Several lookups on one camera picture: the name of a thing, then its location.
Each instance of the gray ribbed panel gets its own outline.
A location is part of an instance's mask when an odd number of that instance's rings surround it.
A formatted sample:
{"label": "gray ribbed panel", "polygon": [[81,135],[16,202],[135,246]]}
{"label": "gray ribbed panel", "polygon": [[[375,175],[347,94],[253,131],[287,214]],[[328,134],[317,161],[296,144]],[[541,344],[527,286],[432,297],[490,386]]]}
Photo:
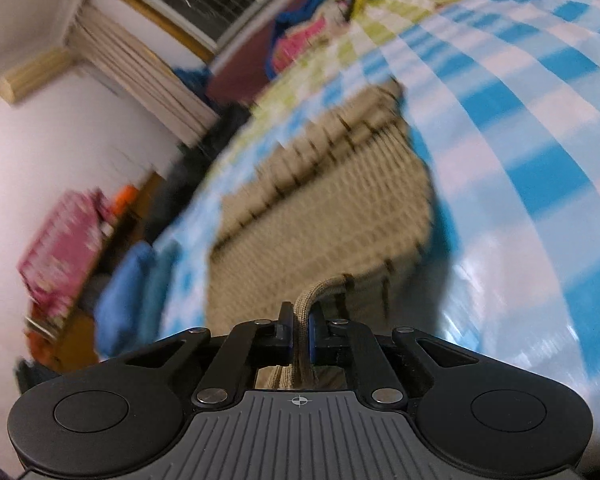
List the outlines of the gray ribbed panel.
{"label": "gray ribbed panel", "polygon": [[[247,392],[231,409],[197,415],[182,440],[120,480],[476,480],[433,455],[397,413],[352,392]],[[565,471],[552,480],[577,480]],[[25,480],[43,480],[29,473]]]}

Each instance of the bed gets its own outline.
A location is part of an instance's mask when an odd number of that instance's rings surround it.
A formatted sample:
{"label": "bed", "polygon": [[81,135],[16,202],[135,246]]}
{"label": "bed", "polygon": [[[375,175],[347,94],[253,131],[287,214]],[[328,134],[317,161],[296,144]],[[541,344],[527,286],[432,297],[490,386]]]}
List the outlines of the bed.
{"label": "bed", "polygon": [[330,46],[262,96],[158,241],[184,249],[161,335],[204,325],[222,197],[307,120],[392,75],[437,194],[396,323],[575,389],[595,421],[582,466],[600,466],[600,0],[454,1],[383,0],[362,19],[382,39],[355,40],[365,25],[354,24],[342,41],[355,54]]}

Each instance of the green checkered fabric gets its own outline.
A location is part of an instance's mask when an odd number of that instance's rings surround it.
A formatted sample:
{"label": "green checkered fabric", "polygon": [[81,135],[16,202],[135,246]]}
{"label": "green checkered fabric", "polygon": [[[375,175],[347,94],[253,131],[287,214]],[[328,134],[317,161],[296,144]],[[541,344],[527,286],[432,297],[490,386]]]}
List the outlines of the green checkered fabric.
{"label": "green checkered fabric", "polygon": [[282,122],[303,100],[355,60],[392,40],[440,7],[459,0],[370,0],[347,33],[304,54],[269,84],[253,107],[253,118],[229,147],[229,163],[254,139]]}

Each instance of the curtain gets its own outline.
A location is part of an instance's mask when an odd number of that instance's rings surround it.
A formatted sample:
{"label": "curtain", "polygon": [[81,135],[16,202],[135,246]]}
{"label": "curtain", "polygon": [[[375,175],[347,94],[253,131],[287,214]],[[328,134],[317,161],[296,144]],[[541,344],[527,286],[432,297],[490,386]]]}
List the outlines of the curtain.
{"label": "curtain", "polygon": [[218,118],[144,43],[95,7],[80,9],[67,45],[121,84],[189,146]]}

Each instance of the maroon headboard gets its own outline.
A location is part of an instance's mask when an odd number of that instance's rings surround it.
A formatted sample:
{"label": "maroon headboard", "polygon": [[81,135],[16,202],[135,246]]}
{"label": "maroon headboard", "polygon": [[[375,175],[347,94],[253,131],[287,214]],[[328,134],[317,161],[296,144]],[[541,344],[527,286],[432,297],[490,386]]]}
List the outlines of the maroon headboard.
{"label": "maroon headboard", "polygon": [[[291,0],[281,9],[299,9],[306,0]],[[206,94],[220,104],[229,101],[252,101],[269,83],[264,62],[273,34],[273,19],[262,26],[231,56],[222,70],[214,74]]]}

